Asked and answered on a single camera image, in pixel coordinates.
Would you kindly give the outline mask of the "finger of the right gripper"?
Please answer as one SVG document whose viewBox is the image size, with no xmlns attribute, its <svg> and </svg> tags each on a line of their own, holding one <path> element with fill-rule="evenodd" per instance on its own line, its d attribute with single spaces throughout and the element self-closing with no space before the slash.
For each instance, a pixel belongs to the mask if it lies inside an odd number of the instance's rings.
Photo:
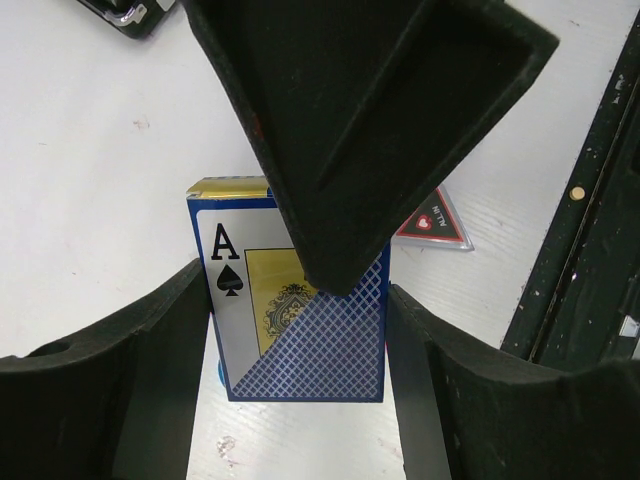
<svg viewBox="0 0 640 480">
<path fill-rule="evenodd" d="M 188 1 L 308 280 L 349 293 L 558 38 L 503 1 Z"/>
</svg>

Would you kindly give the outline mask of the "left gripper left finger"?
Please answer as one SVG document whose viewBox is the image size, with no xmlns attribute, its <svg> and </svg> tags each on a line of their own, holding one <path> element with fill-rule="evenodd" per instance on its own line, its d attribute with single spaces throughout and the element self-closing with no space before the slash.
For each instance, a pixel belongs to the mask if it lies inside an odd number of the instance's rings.
<svg viewBox="0 0 640 480">
<path fill-rule="evenodd" d="M 2 477 L 184 478 L 209 315 L 194 260 L 96 323 L 3 358 Z"/>
</svg>

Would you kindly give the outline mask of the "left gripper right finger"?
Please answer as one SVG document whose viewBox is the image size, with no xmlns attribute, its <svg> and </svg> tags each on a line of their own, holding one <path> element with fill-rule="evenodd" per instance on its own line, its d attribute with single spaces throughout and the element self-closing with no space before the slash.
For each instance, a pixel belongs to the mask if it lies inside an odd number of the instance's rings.
<svg viewBox="0 0 640 480">
<path fill-rule="evenodd" d="M 410 479 L 635 479 L 639 364 L 566 373 L 489 346 L 398 285 L 387 351 Z"/>
</svg>

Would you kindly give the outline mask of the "blue playing card deck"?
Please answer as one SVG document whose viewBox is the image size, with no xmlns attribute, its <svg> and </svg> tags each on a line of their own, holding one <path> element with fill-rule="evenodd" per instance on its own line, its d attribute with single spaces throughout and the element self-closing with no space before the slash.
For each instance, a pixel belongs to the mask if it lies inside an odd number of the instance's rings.
<svg viewBox="0 0 640 480">
<path fill-rule="evenodd" d="M 264 177 L 205 177 L 186 200 L 229 400 L 381 402 L 390 251 L 335 296 L 307 280 Z"/>
</svg>

